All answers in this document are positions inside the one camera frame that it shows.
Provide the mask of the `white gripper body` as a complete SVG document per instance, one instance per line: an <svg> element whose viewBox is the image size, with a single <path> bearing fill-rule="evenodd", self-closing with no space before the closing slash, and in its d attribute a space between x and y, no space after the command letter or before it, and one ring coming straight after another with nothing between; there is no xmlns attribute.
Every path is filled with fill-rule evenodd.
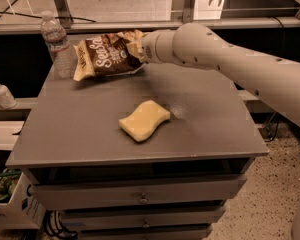
<svg viewBox="0 0 300 240"><path fill-rule="evenodd" d="M149 63L175 63L173 54L172 30L158 30L147 33L142 39L142 53L145 61Z"/></svg>

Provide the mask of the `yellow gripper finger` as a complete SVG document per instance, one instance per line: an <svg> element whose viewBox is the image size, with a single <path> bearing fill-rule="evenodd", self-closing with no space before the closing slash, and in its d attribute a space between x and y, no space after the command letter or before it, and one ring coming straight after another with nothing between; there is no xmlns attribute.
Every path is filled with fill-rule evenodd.
<svg viewBox="0 0 300 240"><path fill-rule="evenodd" d="M127 50L130 55L137 58L141 63L145 61L145 57L142 50L142 40L137 39L127 44Z"/></svg>

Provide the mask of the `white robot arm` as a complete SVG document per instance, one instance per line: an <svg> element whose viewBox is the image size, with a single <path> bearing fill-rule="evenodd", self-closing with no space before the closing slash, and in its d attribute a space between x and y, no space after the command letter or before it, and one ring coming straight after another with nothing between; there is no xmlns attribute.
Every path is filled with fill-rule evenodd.
<svg viewBox="0 0 300 240"><path fill-rule="evenodd" d="M195 23L150 32L132 52L147 62L214 69L292 123L248 170L250 182L204 240L300 240L300 63L230 44Z"/></svg>

